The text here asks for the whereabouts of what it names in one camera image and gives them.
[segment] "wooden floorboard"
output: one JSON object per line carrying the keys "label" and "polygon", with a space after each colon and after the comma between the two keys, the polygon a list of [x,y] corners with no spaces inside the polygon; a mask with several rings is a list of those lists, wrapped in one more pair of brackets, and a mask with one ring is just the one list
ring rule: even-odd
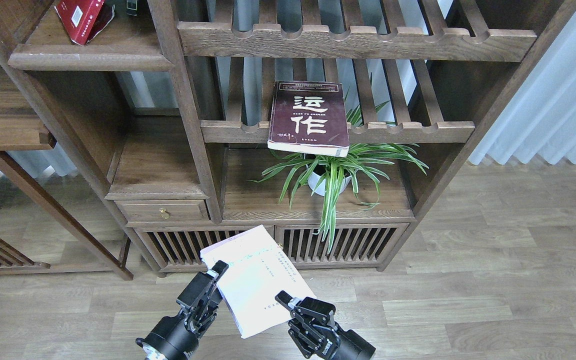
{"label": "wooden floorboard", "polygon": [[[80,177],[42,183],[105,244],[121,232]],[[0,237],[34,260],[87,259],[5,180]],[[158,278],[135,251],[128,268],[133,281],[0,276],[0,360],[144,358],[135,338],[176,314],[194,274]],[[386,271],[300,273],[375,360],[576,360],[576,165],[465,165]],[[302,358],[286,325],[244,340],[217,313],[193,360]]]}

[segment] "white pot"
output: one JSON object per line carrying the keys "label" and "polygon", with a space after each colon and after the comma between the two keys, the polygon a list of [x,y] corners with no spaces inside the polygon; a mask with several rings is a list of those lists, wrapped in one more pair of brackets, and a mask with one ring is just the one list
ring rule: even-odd
{"label": "white pot", "polygon": [[[317,186],[317,183],[320,182],[321,177],[322,176],[316,174],[313,171],[313,173],[311,173],[310,176],[308,176],[308,186],[310,187],[310,189],[315,191],[315,194],[324,196],[326,195],[326,180],[323,180],[319,184],[319,186]],[[339,194],[345,191],[348,184],[350,184],[350,176],[346,176],[345,178],[343,178],[343,183],[341,184],[341,190],[339,191]]]}

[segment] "wooden bookshelf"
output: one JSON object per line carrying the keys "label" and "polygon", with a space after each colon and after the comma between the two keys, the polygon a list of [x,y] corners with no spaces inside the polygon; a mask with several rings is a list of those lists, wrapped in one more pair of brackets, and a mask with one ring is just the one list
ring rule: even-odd
{"label": "wooden bookshelf", "polygon": [[172,64],[162,55],[153,19],[147,14],[128,16],[126,2],[115,6],[114,19],[90,43],[71,41],[53,2],[30,37],[10,55],[13,68],[39,71],[167,71]]}
{"label": "wooden bookshelf", "polygon": [[[443,16],[437,0],[419,0],[424,31],[406,23],[397,1],[384,0],[385,32],[378,33],[364,23],[358,0],[340,0],[335,21],[343,31],[337,34],[322,23],[330,9],[320,9],[317,0],[300,1],[297,32],[282,30],[276,0],[263,1],[249,31],[233,27],[239,15],[234,0],[218,1],[214,14],[202,1],[178,7],[177,1],[148,0],[151,16],[141,18],[128,18],[121,1],[108,2],[117,5],[116,18],[86,46],[70,43],[51,0],[0,6],[0,64],[158,272],[199,269],[197,256],[190,261],[175,253],[187,236],[196,240],[210,229],[214,242],[227,236],[226,228],[263,223],[275,239],[296,242],[291,256],[309,268],[384,270],[576,11],[576,0],[455,0]],[[213,58],[222,56],[231,57],[230,69],[217,68]],[[243,57],[262,58],[262,121],[256,124],[247,122],[243,107]],[[344,234],[362,239],[342,240],[348,248],[342,243],[342,255],[333,260],[310,253],[312,239],[301,238],[316,228],[322,199],[300,189],[290,209],[288,199],[277,203],[281,176],[249,181],[275,163],[254,146],[268,136],[279,58],[294,59],[295,80],[306,80],[307,58],[322,59],[332,82],[339,80],[336,59],[352,59],[365,124],[349,129],[350,141],[416,142],[418,157],[430,166],[427,175],[406,164],[391,166],[381,204],[372,210],[363,210],[346,190],[338,219]],[[395,114],[389,123],[377,121],[367,59],[381,60]],[[414,70],[417,86],[409,101],[398,60],[410,60]],[[230,70],[230,88],[221,105],[224,70]],[[180,117],[139,117],[157,112],[130,109],[109,71],[167,71]],[[377,199],[369,180],[361,186],[362,201]],[[307,244],[304,253],[299,244]],[[351,244],[379,244],[380,250],[357,252],[360,246]]]}

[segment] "chinese characters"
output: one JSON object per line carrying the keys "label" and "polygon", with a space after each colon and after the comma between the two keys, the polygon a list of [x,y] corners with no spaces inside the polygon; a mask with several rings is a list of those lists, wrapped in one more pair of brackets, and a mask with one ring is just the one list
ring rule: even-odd
{"label": "chinese characters", "polygon": [[[309,110],[311,112],[316,112],[323,114],[328,111],[327,108],[322,108],[322,104],[325,100],[321,96],[294,96],[293,110]],[[308,116],[304,120],[303,116],[291,116],[290,120],[294,122],[294,132],[299,133],[299,125],[306,125],[306,134],[325,134],[324,125],[327,123],[325,118],[313,118],[313,116]]]}

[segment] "wooden leg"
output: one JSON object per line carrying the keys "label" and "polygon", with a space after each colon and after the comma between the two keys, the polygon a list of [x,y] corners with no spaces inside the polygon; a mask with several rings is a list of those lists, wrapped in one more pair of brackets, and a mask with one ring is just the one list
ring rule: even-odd
{"label": "wooden leg", "polygon": [[114,271],[123,280],[133,279],[133,274],[5,151],[0,151],[0,171],[19,187],[23,193],[29,196],[32,201],[66,228],[70,234],[110,270]]}

